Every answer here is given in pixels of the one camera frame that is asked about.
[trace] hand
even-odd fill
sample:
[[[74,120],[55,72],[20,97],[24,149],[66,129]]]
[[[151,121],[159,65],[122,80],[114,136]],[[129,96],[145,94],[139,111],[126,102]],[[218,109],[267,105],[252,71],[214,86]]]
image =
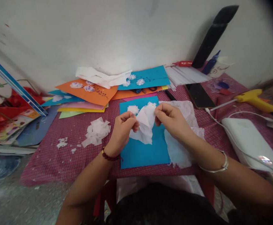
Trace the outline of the hand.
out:
[[[125,112],[117,116],[110,141],[105,147],[104,152],[110,157],[118,156],[129,141],[131,129],[133,132],[139,129],[139,122],[132,112]]]
[[[184,119],[181,111],[167,103],[161,103],[155,109],[155,124],[165,126],[167,131],[179,141],[186,140],[196,135]]]

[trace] floor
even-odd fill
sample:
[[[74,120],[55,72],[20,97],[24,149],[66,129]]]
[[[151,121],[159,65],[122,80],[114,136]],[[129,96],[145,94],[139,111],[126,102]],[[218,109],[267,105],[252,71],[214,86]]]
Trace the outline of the floor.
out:
[[[71,184],[49,183],[38,187],[24,187],[19,184],[20,176],[30,160],[22,158],[13,174],[0,181],[0,225],[42,224],[53,225],[56,222],[62,202]],[[227,220],[226,213],[234,208],[230,200],[223,195],[224,208],[221,216]],[[215,195],[215,209],[221,208],[219,191]]]

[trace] yellow glue gun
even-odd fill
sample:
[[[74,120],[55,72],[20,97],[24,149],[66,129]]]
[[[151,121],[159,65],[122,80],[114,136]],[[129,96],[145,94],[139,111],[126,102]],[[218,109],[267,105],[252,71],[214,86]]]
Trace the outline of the yellow glue gun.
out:
[[[254,89],[251,91],[247,91],[240,95],[234,97],[237,99],[237,102],[246,102],[259,110],[263,111],[264,113],[271,113],[273,112],[273,105],[266,103],[265,101],[261,100],[258,96],[262,93],[262,89]]]

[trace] table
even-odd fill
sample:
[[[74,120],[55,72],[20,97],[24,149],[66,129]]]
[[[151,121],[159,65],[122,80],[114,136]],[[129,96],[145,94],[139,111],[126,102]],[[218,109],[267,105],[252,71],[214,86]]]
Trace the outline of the table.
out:
[[[230,78],[227,74],[223,74],[221,78]],[[212,93],[206,86],[207,82],[202,86],[209,93],[210,97],[216,102],[219,97],[222,103],[229,101],[233,96],[248,91],[246,87],[233,80],[237,92],[232,96],[224,96],[219,93]],[[177,101],[190,100],[184,86],[178,86],[173,92],[169,90]],[[165,92],[160,91],[157,94],[160,101],[170,101]],[[102,150],[102,145],[89,145],[86,148],[77,147],[86,139],[87,127],[90,122],[102,117],[111,124],[111,130],[114,126],[114,120],[119,115],[119,103],[124,102],[122,99],[114,100],[109,103],[109,107],[104,113],[83,113],[74,117],[59,119],[60,113],[57,114],[45,138],[42,140],[39,148],[32,156],[30,162],[26,166],[20,182],[25,186],[35,186],[48,182],[74,182],[80,172],[90,163]],[[259,113],[259,110],[246,104],[235,103],[236,107],[231,105],[220,108],[218,121],[237,111],[250,111]],[[214,122],[203,109],[195,109],[195,116],[199,127],[205,129],[205,139],[208,143],[219,150],[223,150],[233,159],[238,159],[232,145],[224,131],[224,129]],[[273,149],[273,129],[266,126],[266,120],[249,113],[240,113],[235,115],[236,118],[250,119],[262,136]],[[103,139],[103,145],[108,143],[111,133]],[[56,145],[59,138],[68,137],[68,145],[58,149]],[[72,154],[71,149],[76,148],[76,152]],[[154,176],[154,175],[192,175],[197,174],[198,167],[193,165],[189,168],[180,169],[172,165],[155,165],[147,167],[137,167],[129,169],[120,169],[120,161],[117,161],[110,171],[108,179],[117,179],[132,176]]]

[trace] orange card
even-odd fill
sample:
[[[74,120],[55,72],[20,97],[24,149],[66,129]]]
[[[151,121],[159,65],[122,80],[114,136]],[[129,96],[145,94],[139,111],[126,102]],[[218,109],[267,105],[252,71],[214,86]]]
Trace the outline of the orange card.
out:
[[[168,88],[167,87],[165,88],[165,86],[159,86],[157,87],[156,91],[151,91],[149,88],[144,88],[146,93],[141,92],[138,94],[130,90],[118,90],[111,100],[141,96],[141,95],[150,94],[150,93],[165,90],[165,89],[168,89]]]
[[[56,88],[102,106],[107,105],[118,90],[118,86],[107,89],[83,79],[69,81]]]

